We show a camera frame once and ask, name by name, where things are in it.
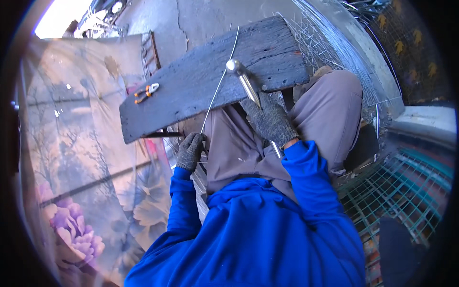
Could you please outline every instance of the blue sweatshirt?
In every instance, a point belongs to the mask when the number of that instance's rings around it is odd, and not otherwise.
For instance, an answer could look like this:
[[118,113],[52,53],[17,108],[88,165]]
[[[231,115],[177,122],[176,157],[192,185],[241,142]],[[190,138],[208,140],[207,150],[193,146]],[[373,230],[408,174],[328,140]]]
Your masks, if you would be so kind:
[[209,196],[201,226],[190,172],[171,178],[168,230],[129,272],[136,286],[364,286],[362,242],[343,213],[314,141],[285,150],[299,204],[267,180]]

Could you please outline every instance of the gray work glove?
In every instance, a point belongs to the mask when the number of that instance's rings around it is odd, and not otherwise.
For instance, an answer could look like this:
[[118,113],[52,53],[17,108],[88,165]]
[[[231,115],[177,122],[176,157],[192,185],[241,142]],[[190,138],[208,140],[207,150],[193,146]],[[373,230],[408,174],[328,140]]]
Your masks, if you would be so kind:
[[185,140],[180,144],[179,155],[177,156],[177,166],[190,172],[196,170],[196,165],[201,158],[201,152],[204,149],[202,141],[206,140],[204,134],[197,132],[187,135]]
[[288,141],[299,138],[284,108],[265,93],[259,93],[259,96],[261,109],[249,98],[242,100],[241,106],[252,119],[255,131],[260,137],[274,141],[281,147]]

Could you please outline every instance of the blue sleeve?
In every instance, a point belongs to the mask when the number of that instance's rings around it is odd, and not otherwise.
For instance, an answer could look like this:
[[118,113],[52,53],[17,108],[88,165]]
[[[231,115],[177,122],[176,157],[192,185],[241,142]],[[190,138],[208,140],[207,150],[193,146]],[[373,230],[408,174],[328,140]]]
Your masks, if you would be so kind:
[[306,216],[343,213],[331,186],[327,161],[314,141],[298,141],[284,150],[282,165],[290,174],[293,192]]
[[168,230],[161,234],[147,250],[143,258],[155,256],[178,242],[194,239],[201,229],[196,190],[191,172],[175,168],[171,177],[170,195],[172,204],[169,212]]
[[315,228],[317,237],[313,238],[320,244],[325,243],[349,276],[358,278],[359,285],[364,286],[362,241],[331,186],[327,161],[319,155],[314,141],[298,141],[284,153],[282,165],[291,176],[291,185],[305,220]]
[[168,231],[180,232],[186,237],[195,237],[201,229],[196,190],[190,179],[191,172],[175,168],[171,178],[170,195],[172,198],[168,220]]

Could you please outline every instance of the pliers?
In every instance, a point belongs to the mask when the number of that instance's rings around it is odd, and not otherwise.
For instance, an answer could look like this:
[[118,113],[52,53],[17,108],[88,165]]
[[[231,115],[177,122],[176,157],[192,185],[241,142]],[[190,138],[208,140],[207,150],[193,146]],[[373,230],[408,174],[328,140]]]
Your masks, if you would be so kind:
[[143,93],[145,93],[144,96],[142,96],[138,100],[135,100],[134,102],[136,104],[143,102],[146,98],[151,97],[151,94],[153,94],[158,88],[159,88],[158,83],[154,83],[154,84],[146,86],[145,90],[138,91],[137,93],[134,94],[134,96],[139,97],[139,95],[142,95]]

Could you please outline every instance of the wooden board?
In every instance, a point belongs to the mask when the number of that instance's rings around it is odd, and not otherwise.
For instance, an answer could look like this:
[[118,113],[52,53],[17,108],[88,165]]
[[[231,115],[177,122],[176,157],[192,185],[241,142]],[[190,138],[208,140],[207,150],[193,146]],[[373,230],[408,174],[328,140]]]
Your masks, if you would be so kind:
[[[204,46],[196,47],[166,68],[159,69],[146,84],[159,83],[152,97],[135,104],[129,95],[120,105],[124,142],[131,143],[158,129],[207,111],[225,70],[236,38],[233,29]],[[309,81],[298,45],[284,19],[274,16],[239,29],[233,55],[252,73],[259,87],[278,91]],[[213,108],[245,99],[241,83],[225,75]]]

